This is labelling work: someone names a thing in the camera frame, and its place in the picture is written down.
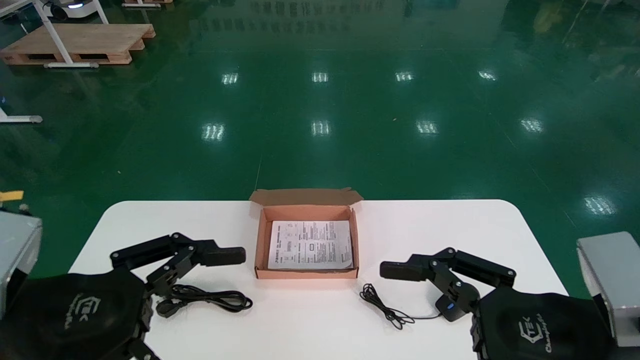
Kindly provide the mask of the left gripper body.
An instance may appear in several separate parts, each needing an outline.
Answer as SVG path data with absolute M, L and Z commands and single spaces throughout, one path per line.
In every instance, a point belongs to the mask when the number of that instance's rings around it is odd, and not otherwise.
M 137 310 L 138 335 L 135 336 L 136 344 L 144 344 L 147 333 L 150 331 L 151 318 L 153 317 L 153 296 L 146 295 L 140 301 Z

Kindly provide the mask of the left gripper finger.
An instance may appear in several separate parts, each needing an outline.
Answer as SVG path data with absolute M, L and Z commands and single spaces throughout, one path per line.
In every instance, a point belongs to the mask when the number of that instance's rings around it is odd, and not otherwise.
M 148 347 L 141 339 L 134 339 L 131 341 L 131 356 L 136 360 L 160 360 L 151 348 Z
M 110 255 L 112 268 L 126 268 L 128 271 L 160 260 L 167 262 L 147 276 L 145 286 L 149 294 L 169 297 L 176 282 L 196 266 L 244 264 L 246 250 L 243 247 L 220 247 L 214 239 L 193 240 L 176 232 L 115 250 Z

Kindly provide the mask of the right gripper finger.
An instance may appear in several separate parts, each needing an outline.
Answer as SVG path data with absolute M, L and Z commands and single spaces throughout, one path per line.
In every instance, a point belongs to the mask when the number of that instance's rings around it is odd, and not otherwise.
M 440 313 L 471 313 L 482 298 L 477 288 L 458 274 L 496 289 L 512 288 L 517 275 L 514 269 L 452 247 L 434 255 L 412 254 L 406 262 L 386 260 L 379 273 L 388 280 L 431 282 L 442 292 L 435 303 Z

